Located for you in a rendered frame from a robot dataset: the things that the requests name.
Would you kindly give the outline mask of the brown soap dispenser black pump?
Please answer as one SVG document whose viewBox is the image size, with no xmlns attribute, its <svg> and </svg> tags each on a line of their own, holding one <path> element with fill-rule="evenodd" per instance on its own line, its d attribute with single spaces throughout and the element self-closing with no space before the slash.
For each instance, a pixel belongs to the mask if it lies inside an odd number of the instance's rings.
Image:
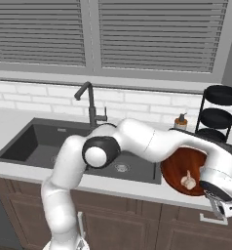
<svg viewBox="0 0 232 250">
<path fill-rule="evenodd" d="M 174 120 L 174 127 L 176 129 L 185 130 L 187 128 L 187 119 L 185 118 L 186 113 L 181 113 L 179 118 Z"/>
</svg>

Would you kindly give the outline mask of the dark grey kitchen sink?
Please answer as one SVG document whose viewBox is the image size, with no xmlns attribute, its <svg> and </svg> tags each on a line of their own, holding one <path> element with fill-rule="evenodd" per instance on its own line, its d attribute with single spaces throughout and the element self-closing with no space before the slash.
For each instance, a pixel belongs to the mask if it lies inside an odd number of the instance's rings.
<svg viewBox="0 0 232 250">
<path fill-rule="evenodd" d="M 65 139 L 72 135 L 86 137 L 89 123 L 33 118 L 1 150 L 0 162 L 53 169 Z M 159 163 L 150 163 L 130 152 L 122 152 L 102 169 L 87 167 L 87 175 L 159 185 Z"/>
</svg>

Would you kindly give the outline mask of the black three-tier round stand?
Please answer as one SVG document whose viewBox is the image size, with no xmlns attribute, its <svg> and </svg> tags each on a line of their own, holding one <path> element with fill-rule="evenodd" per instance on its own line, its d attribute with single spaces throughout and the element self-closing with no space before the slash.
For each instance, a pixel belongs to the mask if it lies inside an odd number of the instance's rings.
<svg viewBox="0 0 232 250">
<path fill-rule="evenodd" d="M 232 87 L 208 87 L 201 101 L 195 133 L 225 143 L 231 127 Z"/>
</svg>

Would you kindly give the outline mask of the brown wooden bowl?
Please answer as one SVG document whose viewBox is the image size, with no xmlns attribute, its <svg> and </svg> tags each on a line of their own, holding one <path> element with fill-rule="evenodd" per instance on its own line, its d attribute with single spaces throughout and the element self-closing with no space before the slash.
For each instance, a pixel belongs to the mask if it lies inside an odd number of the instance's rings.
<svg viewBox="0 0 232 250">
<path fill-rule="evenodd" d="M 207 155 L 190 147 L 180 147 L 168 159 L 161 163 L 161 172 L 166 182 L 176 191 L 190 195 L 202 196 L 203 189 L 199 185 L 200 168 L 204 165 Z M 191 177 L 195 187 L 188 189 L 181 180 Z"/>
</svg>

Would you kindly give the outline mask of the grey window blind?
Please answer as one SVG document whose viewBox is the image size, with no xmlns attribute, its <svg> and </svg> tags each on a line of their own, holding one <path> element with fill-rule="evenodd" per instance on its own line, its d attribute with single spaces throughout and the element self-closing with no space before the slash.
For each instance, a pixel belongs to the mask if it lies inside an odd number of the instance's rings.
<svg viewBox="0 0 232 250">
<path fill-rule="evenodd" d="M 101 65 L 213 71 L 228 0 L 98 0 Z"/>
<path fill-rule="evenodd" d="M 0 0 L 0 63 L 84 66 L 80 0 Z"/>
</svg>

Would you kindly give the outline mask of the grey window frame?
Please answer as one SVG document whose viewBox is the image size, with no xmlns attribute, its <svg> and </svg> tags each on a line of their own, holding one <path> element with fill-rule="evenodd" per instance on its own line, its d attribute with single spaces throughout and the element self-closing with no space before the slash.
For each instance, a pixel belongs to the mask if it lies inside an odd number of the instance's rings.
<svg viewBox="0 0 232 250">
<path fill-rule="evenodd" d="M 228 0 L 219 50 L 211 73 L 102 66 L 98 0 L 80 1 L 85 42 L 84 66 L 0 62 L 0 80 L 60 84 L 90 81 L 99 87 L 174 91 L 201 91 L 211 84 L 221 84 L 232 43 L 232 0 Z"/>
</svg>

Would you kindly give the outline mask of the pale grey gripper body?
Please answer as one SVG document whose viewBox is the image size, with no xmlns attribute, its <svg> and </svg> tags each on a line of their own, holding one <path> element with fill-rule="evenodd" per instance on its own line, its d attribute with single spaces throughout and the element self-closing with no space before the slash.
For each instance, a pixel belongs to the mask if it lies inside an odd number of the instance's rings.
<svg viewBox="0 0 232 250">
<path fill-rule="evenodd" d="M 212 194 L 211 192 L 206 192 L 206 198 L 210 201 L 210 204 L 212 206 L 214 214 L 219 218 L 219 219 L 224 219 L 225 218 L 225 212 L 224 208 L 220 202 L 220 199 Z"/>
</svg>

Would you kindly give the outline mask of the pale garlic bulb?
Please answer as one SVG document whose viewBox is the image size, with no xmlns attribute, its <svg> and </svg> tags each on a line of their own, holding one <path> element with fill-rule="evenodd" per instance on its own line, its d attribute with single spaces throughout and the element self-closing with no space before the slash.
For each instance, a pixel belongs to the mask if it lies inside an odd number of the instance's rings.
<svg viewBox="0 0 232 250">
<path fill-rule="evenodd" d="M 196 181 L 191 177 L 190 171 L 181 178 L 180 183 L 187 189 L 192 189 L 196 186 Z"/>
</svg>

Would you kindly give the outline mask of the black sink tap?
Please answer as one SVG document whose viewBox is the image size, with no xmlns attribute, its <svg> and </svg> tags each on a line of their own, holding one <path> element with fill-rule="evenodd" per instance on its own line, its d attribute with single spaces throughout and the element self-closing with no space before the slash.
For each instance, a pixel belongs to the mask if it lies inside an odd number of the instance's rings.
<svg viewBox="0 0 232 250">
<path fill-rule="evenodd" d="M 91 82 L 87 81 L 85 82 L 80 89 L 75 93 L 74 98 L 77 101 L 81 100 L 82 95 L 85 91 L 88 91 L 89 93 L 89 119 L 90 119 L 90 126 L 92 128 L 95 128 L 97 126 L 97 123 L 99 121 L 106 121 L 107 120 L 107 113 L 104 113 L 104 115 L 98 115 L 97 109 L 95 106 L 95 100 L 94 100 L 94 90 L 93 85 Z"/>
</svg>

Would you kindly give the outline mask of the brown cupboard door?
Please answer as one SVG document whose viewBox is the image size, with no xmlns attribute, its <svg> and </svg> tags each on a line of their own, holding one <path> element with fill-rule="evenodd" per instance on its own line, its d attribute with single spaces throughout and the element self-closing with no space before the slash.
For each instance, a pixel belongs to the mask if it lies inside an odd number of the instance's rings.
<svg viewBox="0 0 232 250">
<path fill-rule="evenodd" d="M 25 237 L 25 248 L 27 250 L 43 250 L 51 239 L 51 233 L 45 220 L 41 199 L 12 193 L 9 194 L 9 201 Z"/>
<path fill-rule="evenodd" d="M 159 203 L 102 195 L 80 197 L 86 239 L 91 250 L 155 250 Z"/>
<path fill-rule="evenodd" d="M 228 225 L 210 223 L 211 211 L 162 206 L 155 250 L 232 250 L 232 218 Z"/>
</svg>

